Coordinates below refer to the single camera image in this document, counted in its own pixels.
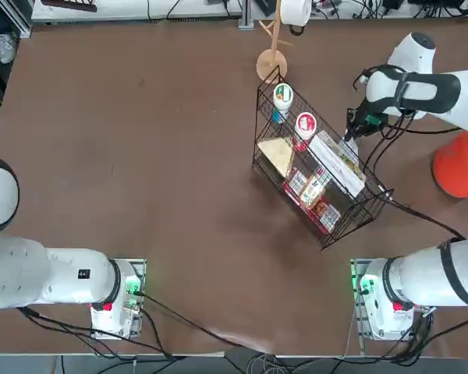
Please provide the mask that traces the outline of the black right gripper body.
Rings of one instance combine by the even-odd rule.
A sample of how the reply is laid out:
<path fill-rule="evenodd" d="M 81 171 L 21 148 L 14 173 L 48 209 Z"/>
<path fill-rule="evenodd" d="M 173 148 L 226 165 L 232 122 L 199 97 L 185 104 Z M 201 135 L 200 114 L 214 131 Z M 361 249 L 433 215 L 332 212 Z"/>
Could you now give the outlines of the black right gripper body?
<path fill-rule="evenodd" d="M 346 110 L 346 135 L 369 136 L 374 132 L 374 126 L 369 123 L 367 116 L 370 109 L 366 101 L 362 101 L 357 108 Z"/>

